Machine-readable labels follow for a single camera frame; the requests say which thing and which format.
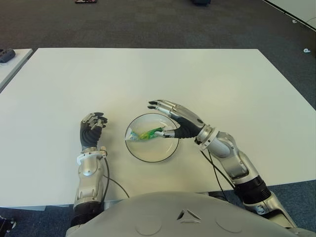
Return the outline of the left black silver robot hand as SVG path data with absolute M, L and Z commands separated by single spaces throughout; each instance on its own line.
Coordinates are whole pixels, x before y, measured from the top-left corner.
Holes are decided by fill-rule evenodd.
M 82 150 L 96 148 L 103 128 L 108 122 L 104 113 L 94 112 L 86 115 L 80 123 L 79 139 Z

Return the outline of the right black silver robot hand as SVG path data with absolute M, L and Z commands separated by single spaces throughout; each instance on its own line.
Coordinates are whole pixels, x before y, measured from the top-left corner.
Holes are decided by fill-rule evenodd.
M 205 123 L 198 115 L 174 102 L 167 100 L 149 101 L 148 108 L 165 113 L 180 125 L 177 129 L 167 130 L 164 128 L 161 132 L 155 132 L 156 135 L 163 138 L 183 139 L 197 137 L 205 126 Z

